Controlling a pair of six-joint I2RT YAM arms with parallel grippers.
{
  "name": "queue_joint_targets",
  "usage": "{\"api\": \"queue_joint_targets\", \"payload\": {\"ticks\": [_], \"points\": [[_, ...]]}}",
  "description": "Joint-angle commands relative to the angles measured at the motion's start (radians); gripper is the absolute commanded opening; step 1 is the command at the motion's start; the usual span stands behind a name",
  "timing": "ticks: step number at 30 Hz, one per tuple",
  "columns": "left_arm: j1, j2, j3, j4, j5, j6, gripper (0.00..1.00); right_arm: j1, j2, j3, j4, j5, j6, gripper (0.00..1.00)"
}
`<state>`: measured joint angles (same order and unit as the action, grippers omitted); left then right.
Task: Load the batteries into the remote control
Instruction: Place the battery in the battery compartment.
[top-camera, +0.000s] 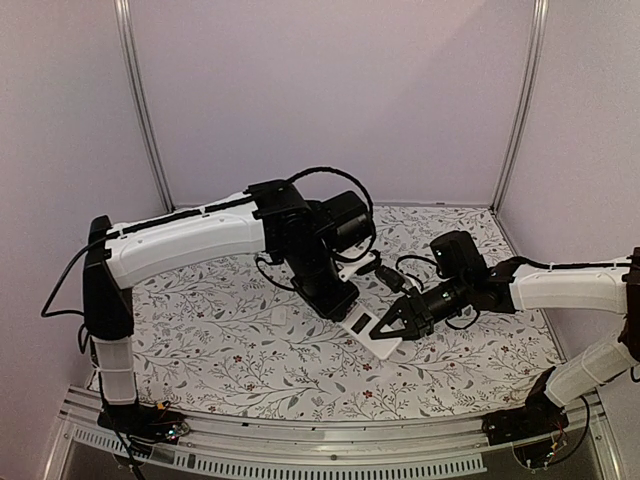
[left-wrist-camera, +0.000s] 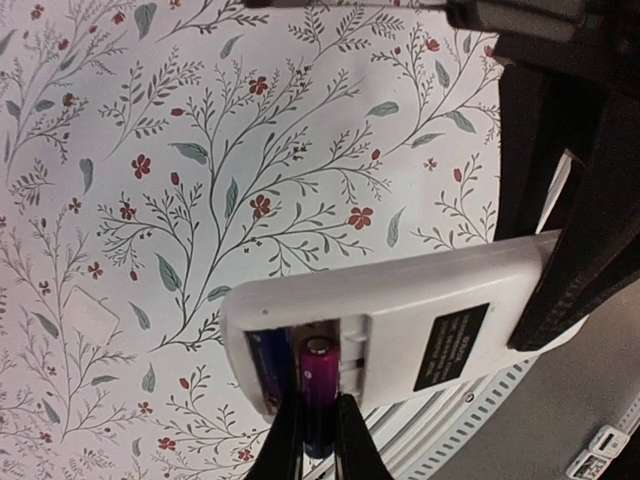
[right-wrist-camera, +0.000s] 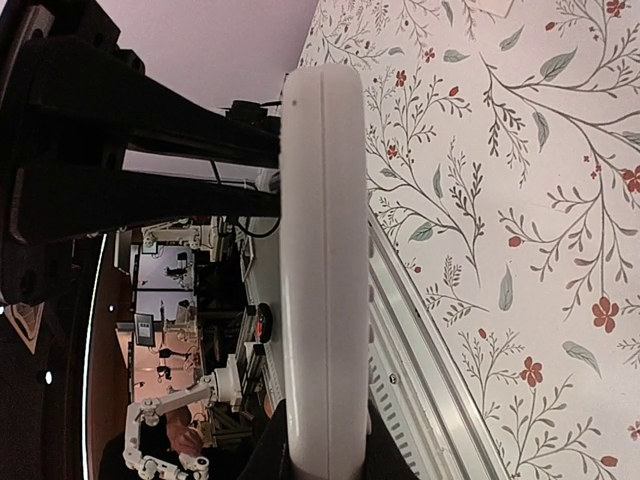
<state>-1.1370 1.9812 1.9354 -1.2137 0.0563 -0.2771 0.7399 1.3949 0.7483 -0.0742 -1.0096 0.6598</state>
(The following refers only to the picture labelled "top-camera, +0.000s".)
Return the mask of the white and red remote control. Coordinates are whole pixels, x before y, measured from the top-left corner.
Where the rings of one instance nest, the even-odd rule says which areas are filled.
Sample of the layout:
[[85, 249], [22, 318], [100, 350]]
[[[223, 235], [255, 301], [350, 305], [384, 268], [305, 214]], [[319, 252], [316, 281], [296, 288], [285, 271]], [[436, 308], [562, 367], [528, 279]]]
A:
[[379, 360], [387, 360], [401, 344], [388, 325], [379, 325], [380, 318], [360, 304], [352, 307], [341, 328]]

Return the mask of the white battery cover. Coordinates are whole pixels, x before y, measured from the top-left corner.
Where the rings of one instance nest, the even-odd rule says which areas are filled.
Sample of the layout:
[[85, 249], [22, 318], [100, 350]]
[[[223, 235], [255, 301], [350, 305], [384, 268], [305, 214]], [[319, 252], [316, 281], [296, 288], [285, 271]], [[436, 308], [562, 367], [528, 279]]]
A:
[[285, 326], [288, 323], [288, 309], [274, 308], [271, 311], [271, 324], [274, 326]]

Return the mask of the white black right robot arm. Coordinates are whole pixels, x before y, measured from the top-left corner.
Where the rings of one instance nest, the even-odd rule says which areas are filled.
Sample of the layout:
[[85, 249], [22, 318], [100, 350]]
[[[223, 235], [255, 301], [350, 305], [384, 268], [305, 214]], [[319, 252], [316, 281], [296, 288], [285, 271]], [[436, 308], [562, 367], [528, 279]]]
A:
[[584, 309], [619, 314], [616, 331], [580, 355], [544, 372], [517, 415], [517, 427], [537, 436], [556, 411], [585, 392], [639, 364], [639, 255], [603, 262], [543, 264], [522, 256], [488, 266], [466, 231], [451, 231], [430, 248], [441, 283], [407, 291], [372, 328], [373, 340], [417, 340], [470, 307], [475, 312], [514, 314], [539, 309]]

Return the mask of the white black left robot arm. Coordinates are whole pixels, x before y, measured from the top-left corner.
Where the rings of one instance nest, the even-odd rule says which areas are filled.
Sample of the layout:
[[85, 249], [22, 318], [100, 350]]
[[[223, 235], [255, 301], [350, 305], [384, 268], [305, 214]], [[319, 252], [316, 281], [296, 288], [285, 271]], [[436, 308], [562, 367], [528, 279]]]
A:
[[132, 289], [151, 277], [208, 260], [265, 253], [291, 269], [291, 286], [320, 317], [342, 321], [358, 298], [339, 270], [361, 268], [374, 242], [373, 205], [366, 191], [306, 200], [293, 180], [249, 186], [216, 203], [137, 223], [93, 220], [83, 268], [85, 325], [97, 356], [101, 396], [128, 434], [148, 426], [134, 373]]

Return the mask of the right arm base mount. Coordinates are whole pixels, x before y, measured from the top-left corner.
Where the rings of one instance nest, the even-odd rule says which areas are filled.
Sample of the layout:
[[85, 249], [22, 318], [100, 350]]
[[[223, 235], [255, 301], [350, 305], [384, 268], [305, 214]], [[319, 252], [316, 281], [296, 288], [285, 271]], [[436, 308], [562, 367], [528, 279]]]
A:
[[523, 406], [501, 409], [482, 416], [482, 432], [491, 446], [552, 433], [569, 426], [563, 407], [546, 395], [546, 382], [554, 367], [544, 371], [529, 391]]

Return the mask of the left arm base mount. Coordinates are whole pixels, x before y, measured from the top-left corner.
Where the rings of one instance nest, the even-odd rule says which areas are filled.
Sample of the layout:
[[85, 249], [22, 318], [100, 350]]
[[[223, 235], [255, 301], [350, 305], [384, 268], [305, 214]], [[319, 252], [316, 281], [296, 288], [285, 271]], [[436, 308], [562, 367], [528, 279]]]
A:
[[170, 401], [143, 405], [110, 405], [105, 403], [99, 414], [98, 425], [137, 442], [176, 444], [190, 433], [186, 416], [172, 409]]

